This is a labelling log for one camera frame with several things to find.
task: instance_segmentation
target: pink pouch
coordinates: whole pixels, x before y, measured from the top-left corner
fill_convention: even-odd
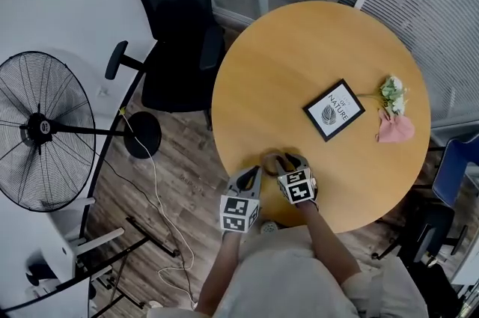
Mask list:
[[[381,125],[376,135],[378,142],[403,142],[414,136],[415,128],[406,116],[401,114],[391,118],[384,109],[379,110]]]

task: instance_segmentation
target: leaf illustration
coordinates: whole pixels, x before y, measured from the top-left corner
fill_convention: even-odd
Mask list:
[[[332,106],[326,106],[321,113],[321,118],[325,125],[332,125],[336,122],[336,112]]]

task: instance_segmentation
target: chair armrest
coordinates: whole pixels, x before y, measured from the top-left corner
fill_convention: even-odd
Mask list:
[[[116,77],[121,59],[126,51],[126,46],[128,46],[128,41],[121,41],[113,50],[112,56],[110,56],[110,60],[106,66],[105,79],[113,80]]]
[[[214,68],[224,52],[223,30],[219,25],[209,27],[204,34],[203,49],[200,57],[200,70]]]
[[[415,252],[414,259],[412,260],[413,263],[421,261],[422,257],[426,254],[427,248],[431,241],[433,240],[433,236],[436,233],[436,228],[428,225],[424,232],[421,234],[421,238],[419,238],[417,242],[417,251]]]

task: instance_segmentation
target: round wooden table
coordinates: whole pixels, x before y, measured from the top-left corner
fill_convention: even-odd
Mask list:
[[[415,136],[376,142],[379,103],[325,142],[302,108],[345,79],[355,94],[372,94],[390,75],[408,88],[406,116]],[[317,203],[334,232],[377,220],[408,192],[430,137],[427,91],[416,63],[392,31],[351,7],[306,1],[281,7],[250,25],[226,54],[215,83],[213,133],[226,171],[258,165],[274,149],[302,154],[317,179]],[[262,215],[302,224],[275,179],[263,175]]]

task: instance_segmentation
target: white shirt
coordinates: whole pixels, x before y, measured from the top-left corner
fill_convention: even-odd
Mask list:
[[[428,317],[418,288],[397,257],[378,273],[358,273],[340,286],[314,257],[305,227],[264,234],[242,246],[240,264],[214,318]],[[204,317],[171,308],[147,315]]]

